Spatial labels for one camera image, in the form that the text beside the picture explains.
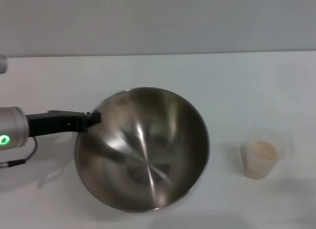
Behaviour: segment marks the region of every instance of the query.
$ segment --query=plastic cup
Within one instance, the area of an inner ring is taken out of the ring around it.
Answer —
[[[286,140],[270,129],[250,130],[241,148],[245,176],[251,179],[265,178],[283,158],[286,147]]]

